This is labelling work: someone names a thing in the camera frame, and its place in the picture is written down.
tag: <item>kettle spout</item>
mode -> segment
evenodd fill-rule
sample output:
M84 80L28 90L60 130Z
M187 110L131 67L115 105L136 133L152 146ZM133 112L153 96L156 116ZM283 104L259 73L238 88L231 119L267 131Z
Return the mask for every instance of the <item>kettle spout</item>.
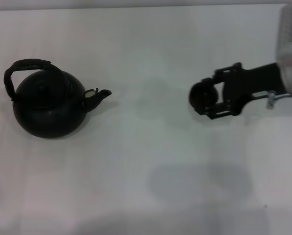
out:
M101 101L111 94L112 92L109 90L101 90L98 92L98 88L96 90L91 89L85 91L84 99L82 102L84 111L87 113L97 108Z

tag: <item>black kettle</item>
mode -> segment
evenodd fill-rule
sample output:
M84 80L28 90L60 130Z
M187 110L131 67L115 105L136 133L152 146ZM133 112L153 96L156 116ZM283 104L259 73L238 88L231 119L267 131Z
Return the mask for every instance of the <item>black kettle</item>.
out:
M28 76L15 91L11 74L26 70L41 71ZM15 62L6 70L4 84L19 124L41 138L57 138L74 131L87 112L111 95L109 90L85 91L74 76L40 59Z

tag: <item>kettle handle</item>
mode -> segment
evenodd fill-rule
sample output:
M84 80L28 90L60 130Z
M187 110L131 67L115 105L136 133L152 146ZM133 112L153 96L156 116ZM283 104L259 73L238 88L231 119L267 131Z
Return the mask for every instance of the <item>kettle handle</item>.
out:
M24 59L13 63L4 73L4 85L5 89L10 96L12 101L18 101L18 97L15 93L14 86L11 80L11 75L15 71L26 71L26 70L48 70L56 72L60 79L66 83L66 87L70 87L69 80L65 77L63 72L56 66L52 65L50 61L41 59Z

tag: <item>white table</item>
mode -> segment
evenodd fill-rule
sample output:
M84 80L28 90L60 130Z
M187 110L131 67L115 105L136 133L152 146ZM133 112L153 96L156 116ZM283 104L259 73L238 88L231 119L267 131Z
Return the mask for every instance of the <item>white table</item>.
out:
M281 6L0 12L0 235L292 235L292 99L216 120L187 100L214 69L274 62ZM33 137L2 81L25 58L113 94Z

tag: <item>kettle lid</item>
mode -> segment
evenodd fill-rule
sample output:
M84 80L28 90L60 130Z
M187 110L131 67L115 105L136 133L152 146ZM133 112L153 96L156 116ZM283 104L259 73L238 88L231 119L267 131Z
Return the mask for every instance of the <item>kettle lid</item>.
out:
M14 91L11 74L14 71L37 70ZM4 75L8 95L15 102L33 108L50 108L61 103L68 94L70 83L64 73L49 61L26 59L15 62Z

